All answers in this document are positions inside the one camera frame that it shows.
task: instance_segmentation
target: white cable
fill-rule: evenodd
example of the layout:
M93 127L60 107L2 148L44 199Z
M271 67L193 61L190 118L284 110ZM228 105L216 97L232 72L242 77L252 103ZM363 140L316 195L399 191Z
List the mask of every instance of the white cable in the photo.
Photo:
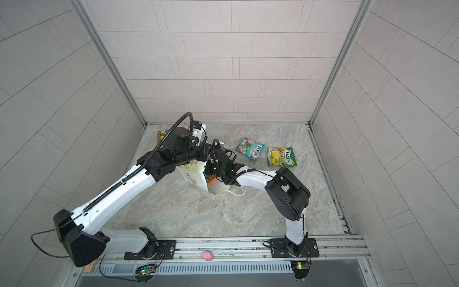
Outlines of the white cable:
M246 193L246 191L247 191L247 186L246 186L246 190L244 190L244 192L243 192L242 194L235 194L234 192L229 191L229 190L227 190L227 189L223 189L223 191L227 191L227 192L229 192L229 193L232 193L232 194L236 195L237 197L241 197L241 196L243 196L243 195Z

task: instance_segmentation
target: tiled wall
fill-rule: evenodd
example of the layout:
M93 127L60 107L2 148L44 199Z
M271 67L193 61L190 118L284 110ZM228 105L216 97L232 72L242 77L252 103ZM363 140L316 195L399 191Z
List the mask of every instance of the tiled wall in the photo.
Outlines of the tiled wall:
M459 283L458 18L375 0L313 126L387 286Z
M48 287L61 259L30 235L119 178L141 131L66 0L0 1L0 285Z
M82 4L148 122L304 122L360 2Z

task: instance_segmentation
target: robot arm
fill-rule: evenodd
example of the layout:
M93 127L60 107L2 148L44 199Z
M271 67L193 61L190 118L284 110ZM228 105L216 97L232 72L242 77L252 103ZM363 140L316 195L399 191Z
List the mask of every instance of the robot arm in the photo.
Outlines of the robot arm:
M192 131L177 128L187 116L190 116ZM309 190L286 168L258 171L234 163L218 140L210 145L206 143L207 136L202 139L202 133L205 134L204 124L193 121L191 113L183 115L164 139L142 156L122 178L72 212L63 209L54 216L59 240L77 267L111 253L133 252L143 258L152 257L157 252L157 240L147 228L117 231L104 228L103 225L137 194L172 173L175 166L195 159L207 161L206 168L209 167L227 185L266 190L286 218L289 251L298 256L302 253L307 236L304 214L310 197Z

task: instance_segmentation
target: fox's candy bag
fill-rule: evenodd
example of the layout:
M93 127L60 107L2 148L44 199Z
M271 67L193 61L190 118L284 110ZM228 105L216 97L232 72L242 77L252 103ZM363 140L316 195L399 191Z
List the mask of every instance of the fox's candy bag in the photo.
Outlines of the fox's candy bag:
M264 144L257 141L243 138L236 148L237 152L242 153L251 160L257 160L261 151L264 149Z
M297 166L293 147L268 147L268 166Z

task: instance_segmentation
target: mounting plate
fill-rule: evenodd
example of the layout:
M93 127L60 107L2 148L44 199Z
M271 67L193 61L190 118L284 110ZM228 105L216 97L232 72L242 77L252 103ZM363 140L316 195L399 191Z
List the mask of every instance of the mounting plate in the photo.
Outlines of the mounting plate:
M317 242L315 238L308 237L306 244L306 250L308 250L312 257L319 257L319 249L315 249L314 246L317 246ZM281 249L287 250L287 239L285 238L271 238L270 241L273 243L274 246L278 246ZM290 255L288 251L279 250L279 249L271 249L271 256L273 258L296 258Z
M161 248L162 253L164 254L162 257L163 260L172 259L174 257L176 243L177 242L175 240L158 240L158 246ZM139 256L137 253L132 252L126 252L124 254L124 260L151 260L152 258L145 259L142 258L142 256Z

